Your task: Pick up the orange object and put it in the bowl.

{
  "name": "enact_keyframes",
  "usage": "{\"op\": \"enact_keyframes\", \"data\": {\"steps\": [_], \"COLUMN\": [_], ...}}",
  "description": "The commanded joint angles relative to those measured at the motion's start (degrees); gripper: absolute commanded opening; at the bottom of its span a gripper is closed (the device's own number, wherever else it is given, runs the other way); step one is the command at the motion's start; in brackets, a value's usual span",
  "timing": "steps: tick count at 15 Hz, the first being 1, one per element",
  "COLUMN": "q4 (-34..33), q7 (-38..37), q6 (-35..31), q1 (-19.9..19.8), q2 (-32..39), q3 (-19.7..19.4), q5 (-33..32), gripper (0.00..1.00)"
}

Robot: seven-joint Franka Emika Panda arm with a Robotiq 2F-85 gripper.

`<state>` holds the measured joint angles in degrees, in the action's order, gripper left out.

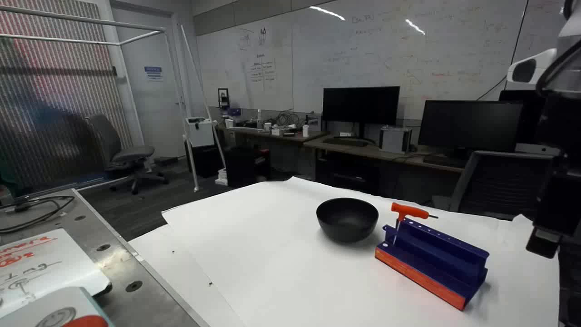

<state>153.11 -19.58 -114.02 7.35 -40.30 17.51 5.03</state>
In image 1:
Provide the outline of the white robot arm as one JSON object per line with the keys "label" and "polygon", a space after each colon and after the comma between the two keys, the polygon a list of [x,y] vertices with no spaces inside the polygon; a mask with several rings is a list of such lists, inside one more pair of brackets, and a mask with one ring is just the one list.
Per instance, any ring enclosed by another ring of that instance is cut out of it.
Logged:
{"label": "white robot arm", "polygon": [[552,48],[521,57],[507,70],[512,83],[529,83],[545,99],[541,135],[559,148],[538,195],[527,243],[530,252],[545,257],[558,252],[563,237],[572,235],[581,219],[581,1],[563,0],[563,17],[565,25]]}

